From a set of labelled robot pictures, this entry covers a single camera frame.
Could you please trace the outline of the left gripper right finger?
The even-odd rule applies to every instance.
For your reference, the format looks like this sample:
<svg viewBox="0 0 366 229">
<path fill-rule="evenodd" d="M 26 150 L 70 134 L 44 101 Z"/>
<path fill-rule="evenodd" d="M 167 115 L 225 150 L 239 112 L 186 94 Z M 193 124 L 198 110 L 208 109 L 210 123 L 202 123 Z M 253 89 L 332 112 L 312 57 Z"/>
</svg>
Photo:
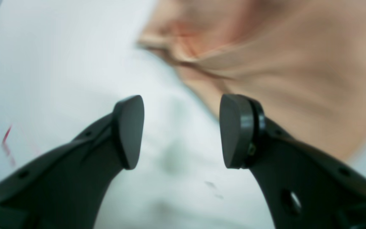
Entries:
<svg viewBox="0 0 366 229">
<path fill-rule="evenodd" d="M 257 100 L 224 94 L 220 135 L 225 166 L 251 171 L 276 229 L 366 229 L 366 178 L 294 139 Z"/>
</svg>

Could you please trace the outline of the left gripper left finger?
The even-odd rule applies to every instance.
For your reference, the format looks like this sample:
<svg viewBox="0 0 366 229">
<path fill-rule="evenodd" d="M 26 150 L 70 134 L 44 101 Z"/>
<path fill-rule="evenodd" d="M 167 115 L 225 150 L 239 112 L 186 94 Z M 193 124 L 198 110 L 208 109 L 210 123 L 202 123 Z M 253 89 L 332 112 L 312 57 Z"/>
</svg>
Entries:
<svg viewBox="0 0 366 229">
<path fill-rule="evenodd" d="M 92 229 L 112 180 L 138 163 L 140 95 L 0 182 L 0 229 Z"/>
</svg>

